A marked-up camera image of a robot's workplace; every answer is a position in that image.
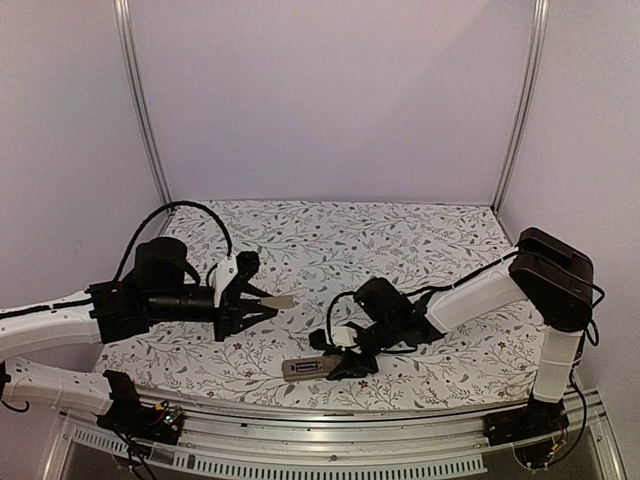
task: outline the white wall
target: white wall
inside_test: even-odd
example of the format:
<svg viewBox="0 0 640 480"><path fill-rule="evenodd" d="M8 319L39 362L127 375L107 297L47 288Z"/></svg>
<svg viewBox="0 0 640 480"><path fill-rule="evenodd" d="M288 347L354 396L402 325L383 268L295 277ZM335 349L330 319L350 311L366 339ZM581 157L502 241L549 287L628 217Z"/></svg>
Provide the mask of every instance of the white wall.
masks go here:
<svg viewBox="0 0 640 480"><path fill-rule="evenodd" d="M607 291L597 385L630 478L640 470L640 4L552 2L531 116L503 212L590 255Z"/></svg>
<svg viewBox="0 0 640 480"><path fill-rule="evenodd" d="M112 2L0 2L0 112L0 308L111 278L159 204ZM38 358L90 369L96 350ZM0 477L38 478L52 419L0 407Z"/></svg>
<svg viewBox="0 0 640 480"><path fill-rule="evenodd" d="M131 2L176 198L488 204L534 2Z"/></svg>

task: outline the floral tabletop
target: floral tabletop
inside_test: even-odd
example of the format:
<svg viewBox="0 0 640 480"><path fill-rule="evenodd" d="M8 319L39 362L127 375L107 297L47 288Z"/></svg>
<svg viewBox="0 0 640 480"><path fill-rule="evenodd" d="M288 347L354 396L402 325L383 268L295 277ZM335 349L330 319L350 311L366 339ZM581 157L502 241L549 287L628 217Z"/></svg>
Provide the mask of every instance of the floral tabletop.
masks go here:
<svg viewBox="0 0 640 480"><path fill-rule="evenodd" d="M404 355L380 355L380 372L360 380L287 383L284 359L316 356L307 336L324 328L331 299L384 276L400 291L448 284L495 260L509 243L489 208L395 203L209 202L234 250L262 262L252 283L297 306L224 342L211 327L174 323L107 345L96 366L128 373L141 385L210 398L298 408L347 410L451 408L520 400L540 355L541 318L516 303L462 325ZM165 235L184 241L203 276L225 243L203 212L180 208ZM366 325L343 299L336 324Z"/></svg>

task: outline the floral pattern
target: floral pattern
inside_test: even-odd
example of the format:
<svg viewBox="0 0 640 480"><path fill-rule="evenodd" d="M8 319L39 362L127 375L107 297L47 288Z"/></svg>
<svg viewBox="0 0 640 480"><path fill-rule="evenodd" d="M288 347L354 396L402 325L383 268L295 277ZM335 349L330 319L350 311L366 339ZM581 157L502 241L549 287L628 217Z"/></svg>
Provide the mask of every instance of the floral pattern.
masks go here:
<svg viewBox="0 0 640 480"><path fill-rule="evenodd" d="M510 246L488 208L392 203L210 202L234 250L261 258L253 283L295 295L296 308L224 342L207 324L165 323L105 347L97 369L128 373L136 383L206 398L299 408L348 410L452 408L528 395L542 343L541 319L521 302L462 325L405 355L380 355L380 372L359 380L287 383L284 359L319 355L307 336L323 328L331 299L372 276L400 291L448 284L499 258ZM180 208L167 232L184 241L201 275L224 253L217 225ZM366 325L345 298L337 324Z"/></svg>

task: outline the back wall panel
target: back wall panel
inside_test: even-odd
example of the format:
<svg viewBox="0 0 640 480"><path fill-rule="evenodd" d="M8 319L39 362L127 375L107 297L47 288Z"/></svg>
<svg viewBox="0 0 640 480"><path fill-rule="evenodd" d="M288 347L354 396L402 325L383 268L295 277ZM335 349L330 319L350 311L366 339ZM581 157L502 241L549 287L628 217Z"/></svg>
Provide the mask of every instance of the back wall panel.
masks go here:
<svg viewBox="0 0 640 480"><path fill-rule="evenodd" d="M132 2L173 196L488 204L533 5Z"/></svg>

